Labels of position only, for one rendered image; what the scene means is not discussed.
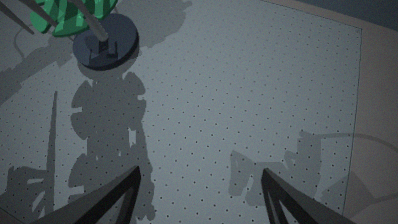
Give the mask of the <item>grey perforated base plate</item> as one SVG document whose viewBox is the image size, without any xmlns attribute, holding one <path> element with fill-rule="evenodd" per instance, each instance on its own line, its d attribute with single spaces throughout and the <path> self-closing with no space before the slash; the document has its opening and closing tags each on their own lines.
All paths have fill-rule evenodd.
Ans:
<svg viewBox="0 0 398 224">
<path fill-rule="evenodd" d="M 135 165 L 129 224 L 270 224 L 264 168 L 344 216 L 363 29 L 266 0 L 118 0 L 139 34 L 95 71 L 1 0 L 0 210 L 29 224 Z"/>
</svg>

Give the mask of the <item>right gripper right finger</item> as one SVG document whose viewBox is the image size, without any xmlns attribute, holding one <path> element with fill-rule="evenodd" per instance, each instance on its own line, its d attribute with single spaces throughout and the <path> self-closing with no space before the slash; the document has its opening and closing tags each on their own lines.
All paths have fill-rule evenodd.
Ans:
<svg viewBox="0 0 398 224">
<path fill-rule="evenodd" d="M 268 168 L 263 169 L 261 185 L 270 224 L 289 224 L 279 201 L 299 224 L 356 224 L 298 191 Z"/>
</svg>

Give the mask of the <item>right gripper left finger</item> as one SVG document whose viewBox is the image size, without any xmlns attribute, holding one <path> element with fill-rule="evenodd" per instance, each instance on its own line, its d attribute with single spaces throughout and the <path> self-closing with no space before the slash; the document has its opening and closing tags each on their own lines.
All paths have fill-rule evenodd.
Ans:
<svg viewBox="0 0 398 224">
<path fill-rule="evenodd" d="M 129 224 L 140 182 L 140 169 L 135 165 L 101 188 L 30 224 L 96 224 L 122 195 L 116 213 L 109 224 Z"/>
</svg>

